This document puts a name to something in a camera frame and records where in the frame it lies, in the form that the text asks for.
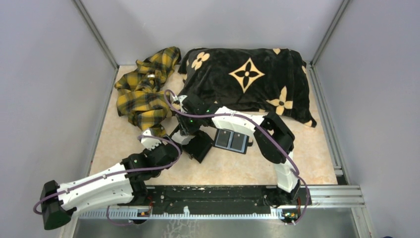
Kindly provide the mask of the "aluminium front frame rail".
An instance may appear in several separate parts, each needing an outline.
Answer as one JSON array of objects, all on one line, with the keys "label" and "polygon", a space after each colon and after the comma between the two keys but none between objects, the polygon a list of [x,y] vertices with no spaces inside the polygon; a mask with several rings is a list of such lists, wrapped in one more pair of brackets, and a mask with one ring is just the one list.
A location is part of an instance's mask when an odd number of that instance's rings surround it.
[{"label": "aluminium front frame rail", "polygon": [[304,208],[359,208],[365,206],[361,189],[350,185],[302,186],[297,199],[275,197],[274,185],[149,186],[141,206],[113,206],[88,211],[80,219],[281,219]]}]

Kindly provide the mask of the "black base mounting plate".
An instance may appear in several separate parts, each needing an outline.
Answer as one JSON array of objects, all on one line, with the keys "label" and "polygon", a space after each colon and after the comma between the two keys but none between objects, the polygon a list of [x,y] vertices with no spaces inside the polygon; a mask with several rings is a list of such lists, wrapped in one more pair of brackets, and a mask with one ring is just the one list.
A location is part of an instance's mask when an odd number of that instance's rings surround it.
[{"label": "black base mounting plate", "polygon": [[178,215],[185,208],[191,215],[268,215],[281,206],[297,211],[311,204],[304,186],[291,198],[275,185],[155,185],[127,206],[151,208],[153,215]]}]

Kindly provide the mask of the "yellow plaid cloth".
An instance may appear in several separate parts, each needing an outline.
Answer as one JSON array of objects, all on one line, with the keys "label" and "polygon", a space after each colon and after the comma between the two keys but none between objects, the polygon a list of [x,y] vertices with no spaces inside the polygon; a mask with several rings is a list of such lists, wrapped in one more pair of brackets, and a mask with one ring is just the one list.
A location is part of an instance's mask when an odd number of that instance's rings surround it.
[{"label": "yellow plaid cloth", "polygon": [[118,115],[127,117],[130,124],[142,131],[150,129],[154,136],[164,136],[166,131],[161,123],[172,116],[172,111],[162,88],[180,60],[178,47],[164,48],[137,60],[137,68],[124,74],[114,85],[118,93]]}]

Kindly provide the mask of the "black blue card holder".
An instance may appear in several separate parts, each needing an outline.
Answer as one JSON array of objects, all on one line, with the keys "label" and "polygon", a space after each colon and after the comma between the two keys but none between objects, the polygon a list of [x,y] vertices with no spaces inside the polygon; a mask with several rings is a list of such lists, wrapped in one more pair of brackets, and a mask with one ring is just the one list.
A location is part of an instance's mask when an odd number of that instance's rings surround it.
[{"label": "black blue card holder", "polygon": [[248,147],[253,146],[253,143],[254,141],[248,135],[225,129],[217,129],[213,147],[246,154]]}]

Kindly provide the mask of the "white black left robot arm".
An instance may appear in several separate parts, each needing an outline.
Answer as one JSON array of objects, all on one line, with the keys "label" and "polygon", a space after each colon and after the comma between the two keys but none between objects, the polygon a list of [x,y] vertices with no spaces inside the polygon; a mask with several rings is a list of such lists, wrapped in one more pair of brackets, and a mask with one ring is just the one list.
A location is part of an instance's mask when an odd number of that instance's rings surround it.
[{"label": "white black left robot arm", "polygon": [[111,205],[143,205],[150,197],[145,181],[159,176],[180,157],[179,144],[160,144],[77,181],[44,184],[38,212],[45,230],[54,230],[84,212]]}]

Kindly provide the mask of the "black plastic card tray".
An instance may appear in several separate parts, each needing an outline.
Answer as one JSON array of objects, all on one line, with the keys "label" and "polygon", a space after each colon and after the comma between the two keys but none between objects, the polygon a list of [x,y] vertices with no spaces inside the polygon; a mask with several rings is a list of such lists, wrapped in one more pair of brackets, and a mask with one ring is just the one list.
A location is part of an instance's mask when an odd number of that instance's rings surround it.
[{"label": "black plastic card tray", "polygon": [[[170,136],[177,131],[181,131],[180,126],[177,126]],[[201,163],[209,150],[213,147],[213,139],[200,129],[194,132],[193,135],[195,138],[193,138],[188,145],[178,145],[181,147],[182,152],[185,152],[190,159],[195,159]]]}]

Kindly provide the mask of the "white credit card stack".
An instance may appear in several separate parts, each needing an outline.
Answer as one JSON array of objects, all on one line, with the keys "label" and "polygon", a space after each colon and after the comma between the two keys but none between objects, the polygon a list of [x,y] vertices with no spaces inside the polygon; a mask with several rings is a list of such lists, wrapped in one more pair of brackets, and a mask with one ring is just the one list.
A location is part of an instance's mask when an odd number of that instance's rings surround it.
[{"label": "white credit card stack", "polygon": [[194,135],[182,135],[181,131],[175,132],[170,138],[177,144],[188,145],[190,141],[195,138]]}]

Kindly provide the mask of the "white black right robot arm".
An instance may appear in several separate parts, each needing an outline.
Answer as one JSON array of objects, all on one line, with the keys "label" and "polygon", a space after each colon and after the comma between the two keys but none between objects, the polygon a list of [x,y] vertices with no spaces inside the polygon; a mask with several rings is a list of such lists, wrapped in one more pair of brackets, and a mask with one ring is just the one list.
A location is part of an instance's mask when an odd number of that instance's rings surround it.
[{"label": "white black right robot arm", "polygon": [[301,183],[296,176],[299,170],[292,159],[295,136],[280,116],[241,113],[215,103],[205,103],[194,94],[173,99],[180,106],[177,116],[183,136],[192,135],[206,126],[252,138],[262,156],[274,165],[281,202],[292,204],[297,200]]}]

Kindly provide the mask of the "black floral pillow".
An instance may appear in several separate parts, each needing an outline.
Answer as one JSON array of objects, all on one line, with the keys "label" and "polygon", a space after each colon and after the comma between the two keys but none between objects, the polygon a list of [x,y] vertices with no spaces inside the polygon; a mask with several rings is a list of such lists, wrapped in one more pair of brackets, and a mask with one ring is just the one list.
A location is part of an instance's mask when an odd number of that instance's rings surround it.
[{"label": "black floral pillow", "polygon": [[181,61],[181,95],[244,112],[274,112],[316,127],[307,64],[290,49],[195,48]]}]

